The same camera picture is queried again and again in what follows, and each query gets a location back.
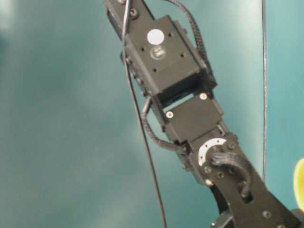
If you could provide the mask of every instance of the robotic arm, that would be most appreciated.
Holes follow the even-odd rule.
[[[126,62],[146,97],[142,124],[159,146],[176,152],[183,168],[209,187],[219,209],[214,228],[302,228],[303,215],[292,213],[265,187],[222,120],[213,77],[200,31],[188,10],[197,49],[169,16],[154,19],[143,0],[133,0],[125,37]],[[122,38],[125,1],[104,0],[108,18]],[[186,101],[176,105],[181,99]],[[152,131],[153,110],[169,141]]]

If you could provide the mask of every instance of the yellow object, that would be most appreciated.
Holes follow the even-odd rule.
[[[294,171],[294,193],[299,208],[304,211],[304,159],[298,162]]]

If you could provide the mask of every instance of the white ring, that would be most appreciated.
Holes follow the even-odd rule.
[[[199,149],[199,165],[202,166],[206,162],[206,154],[212,146],[223,145],[226,141],[226,139],[215,138],[205,142]]]

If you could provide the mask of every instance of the braided cable sleeve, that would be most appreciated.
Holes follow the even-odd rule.
[[[243,171],[245,182],[241,191],[241,196],[249,196],[252,184],[252,171],[250,163],[243,157],[233,152],[214,152],[212,154],[212,164],[215,166],[231,165]]]
[[[141,114],[142,124],[143,124],[143,127],[145,128],[145,130],[147,131],[147,134],[158,146],[160,146],[164,149],[170,150],[170,151],[174,151],[174,152],[183,154],[183,152],[182,152],[183,148],[181,146],[161,140],[154,134],[154,132],[148,122],[148,119],[147,119],[147,115],[148,115],[151,105],[152,105],[151,98],[148,97],[147,101],[142,109],[142,114]]]
[[[208,71],[209,73],[212,75],[212,69],[211,69],[211,65],[210,62],[207,58],[207,52],[204,46],[204,42],[203,42],[203,37],[201,35],[201,32],[199,30],[199,27],[194,19],[194,17],[192,16],[192,14],[190,13],[190,11],[179,1],[177,0],[165,0],[168,2],[171,2],[172,4],[176,5],[177,7],[179,7],[183,13],[187,16],[190,24],[191,24],[191,28],[194,34],[194,38],[195,38],[195,42],[196,42],[196,46],[199,52],[199,55],[202,57],[202,59],[205,61]]]

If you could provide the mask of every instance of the teal background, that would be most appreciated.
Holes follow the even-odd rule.
[[[296,208],[293,172],[304,157],[304,2],[266,1],[268,140],[266,183],[288,208]]]

